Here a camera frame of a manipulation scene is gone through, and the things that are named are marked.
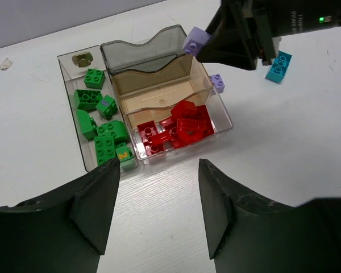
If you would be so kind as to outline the red 2x4 lego brick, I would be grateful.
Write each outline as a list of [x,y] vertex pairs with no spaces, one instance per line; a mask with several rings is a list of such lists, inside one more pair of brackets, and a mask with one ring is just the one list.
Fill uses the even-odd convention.
[[144,144],[145,152],[148,156],[162,151],[162,146],[155,145],[152,142],[152,137],[158,134],[154,121],[145,122],[137,125],[142,143]]

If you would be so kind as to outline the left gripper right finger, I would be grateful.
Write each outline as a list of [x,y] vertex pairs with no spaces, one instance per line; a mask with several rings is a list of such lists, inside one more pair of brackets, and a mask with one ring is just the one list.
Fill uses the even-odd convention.
[[341,272],[341,197],[271,200],[201,159],[198,182],[217,272]]

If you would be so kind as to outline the green curved lego brick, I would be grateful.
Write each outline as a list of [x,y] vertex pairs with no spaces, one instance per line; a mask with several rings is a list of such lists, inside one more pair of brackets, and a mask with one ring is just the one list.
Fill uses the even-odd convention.
[[97,136],[97,124],[87,111],[77,109],[77,119],[80,131],[87,140],[93,140]]

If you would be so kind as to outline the green 2x2 sloped lego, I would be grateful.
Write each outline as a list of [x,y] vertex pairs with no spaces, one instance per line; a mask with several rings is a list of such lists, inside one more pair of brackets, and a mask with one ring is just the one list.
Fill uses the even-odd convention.
[[111,136],[114,138],[115,144],[128,142],[130,140],[130,135],[126,129],[126,125],[123,121],[117,119],[106,122],[96,129],[98,136]]

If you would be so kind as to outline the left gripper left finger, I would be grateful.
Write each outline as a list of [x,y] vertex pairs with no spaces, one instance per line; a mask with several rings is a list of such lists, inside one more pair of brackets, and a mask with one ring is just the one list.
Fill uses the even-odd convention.
[[16,206],[0,207],[0,272],[96,272],[120,182],[111,159]]

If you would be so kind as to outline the green 2x4 lego brick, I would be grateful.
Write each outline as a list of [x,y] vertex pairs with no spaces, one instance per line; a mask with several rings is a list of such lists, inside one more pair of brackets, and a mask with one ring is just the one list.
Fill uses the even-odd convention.
[[112,136],[95,136],[94,147],[97,164],[99,166],[117,156],[114,138]]

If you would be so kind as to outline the lilac 2x2 lego brick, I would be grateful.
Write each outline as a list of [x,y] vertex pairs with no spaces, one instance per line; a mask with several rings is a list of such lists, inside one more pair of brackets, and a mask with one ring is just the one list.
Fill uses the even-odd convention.
[[214,75],[210,75],[209,77],[210,77],[210,80],[213,83],[214,87],[218,91],[218,93],[223,93],[223,91],[225,89],[225,85],[224,85],[224,82],[223,82],[221,75],[220,74],[214,74]]

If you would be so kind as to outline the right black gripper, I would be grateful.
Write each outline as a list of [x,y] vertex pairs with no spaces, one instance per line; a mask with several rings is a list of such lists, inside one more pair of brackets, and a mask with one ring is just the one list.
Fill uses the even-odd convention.
[[258,60],[272,63],[281,37],[334,27],[341,1],[221,1],[196,59],[253,71]]

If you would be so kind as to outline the red rounded lego brick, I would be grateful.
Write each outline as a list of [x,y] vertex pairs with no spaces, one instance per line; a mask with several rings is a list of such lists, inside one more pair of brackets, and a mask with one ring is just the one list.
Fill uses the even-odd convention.
[[203,139],[203,132],[177,128],[177,136],[182,143],[189,145]]

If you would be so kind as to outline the teal 2x4 lego brick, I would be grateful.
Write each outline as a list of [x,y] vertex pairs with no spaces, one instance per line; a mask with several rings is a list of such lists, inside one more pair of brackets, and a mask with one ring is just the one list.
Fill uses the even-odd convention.
[[279,51],[278,56],[274,59],[268,73],[265,75],[265,78],[269,81],[280,84],[285,78],[291,59],[292,55]]

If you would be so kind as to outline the green upside-down 2x2 lego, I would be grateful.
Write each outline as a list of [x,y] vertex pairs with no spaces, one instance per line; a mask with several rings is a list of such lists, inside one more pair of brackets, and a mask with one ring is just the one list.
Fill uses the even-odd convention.
[[104,71],[98,69],[88,69],[84,78],[84,84],[87,88],[101,90],[105,82]]

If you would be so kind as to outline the small red sloped lego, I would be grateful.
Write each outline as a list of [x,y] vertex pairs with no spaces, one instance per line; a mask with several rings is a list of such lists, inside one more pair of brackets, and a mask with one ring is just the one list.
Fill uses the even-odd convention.
[[177,139],[177,135],[171,131],[163,131],[162,133],[151,136],[151,142],[155,146],[163,145],[165,142],[172,143]]

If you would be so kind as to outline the green lego brick carried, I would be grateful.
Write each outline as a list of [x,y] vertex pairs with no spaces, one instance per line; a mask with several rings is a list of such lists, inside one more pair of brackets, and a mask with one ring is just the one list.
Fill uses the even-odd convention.
[[95,111],[96,105],[103,98],[99,90],[76,89],[74,91],[75,109],[87,112]]

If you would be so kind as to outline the red 2x2 lego brick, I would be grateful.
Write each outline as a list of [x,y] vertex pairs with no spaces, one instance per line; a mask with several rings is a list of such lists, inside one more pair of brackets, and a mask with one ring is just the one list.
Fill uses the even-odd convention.
[[173,118],[195,118],[197,108],[193,102],[182,100],[171,111]]

